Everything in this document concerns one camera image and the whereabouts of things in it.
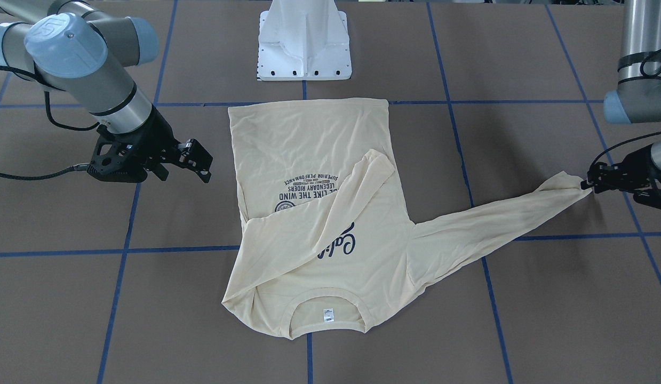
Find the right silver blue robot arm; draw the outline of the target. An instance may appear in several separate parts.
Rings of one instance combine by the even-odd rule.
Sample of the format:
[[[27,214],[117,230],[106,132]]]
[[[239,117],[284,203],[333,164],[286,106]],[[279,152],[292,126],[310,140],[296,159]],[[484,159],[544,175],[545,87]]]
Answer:
[[[166,180],[166,164],[209,182],[212,156],[196,139],[180,142],[127,71],[157,58],[159,42],[145,19],[114,17],[84,1],[0,1],[0,70],[38,83],[52,124],[50,92],[70,94],[95,119],[99,139],[87,172],[103,182]]]

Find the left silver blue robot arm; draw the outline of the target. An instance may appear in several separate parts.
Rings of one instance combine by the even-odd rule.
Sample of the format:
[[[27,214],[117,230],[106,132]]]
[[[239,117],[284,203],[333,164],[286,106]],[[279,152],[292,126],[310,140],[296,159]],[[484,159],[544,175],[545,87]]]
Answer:
[[[625,2],[618,86],[603,101],[611,124],[661,122],[661,1]],[[583,190],[620,190],[661,210],[661,139],[614,164],[595,158]]]

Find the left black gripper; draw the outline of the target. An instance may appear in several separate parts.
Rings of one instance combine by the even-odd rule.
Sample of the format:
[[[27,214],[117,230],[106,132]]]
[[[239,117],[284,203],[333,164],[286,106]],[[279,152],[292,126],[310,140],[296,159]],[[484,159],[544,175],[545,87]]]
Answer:
[[[628,192],[638,204],[661,210],[661,144],[633,151],[614,165],[592,164],[580,187],[591,189],[594,194],[609,190]]]

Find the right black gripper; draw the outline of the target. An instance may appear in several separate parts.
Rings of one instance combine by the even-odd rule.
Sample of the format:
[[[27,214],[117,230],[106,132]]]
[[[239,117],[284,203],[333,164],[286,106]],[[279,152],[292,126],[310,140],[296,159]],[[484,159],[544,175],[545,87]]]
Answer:
[[[162,163],[191,170],[205,183],[211,179],[213,156],[197,139],[179,143],[155,107],[149,118],[130,133],[113,134],[101,125],[86,172],[103,182],[140,183],[154,173],[166,181],[169,170]]]

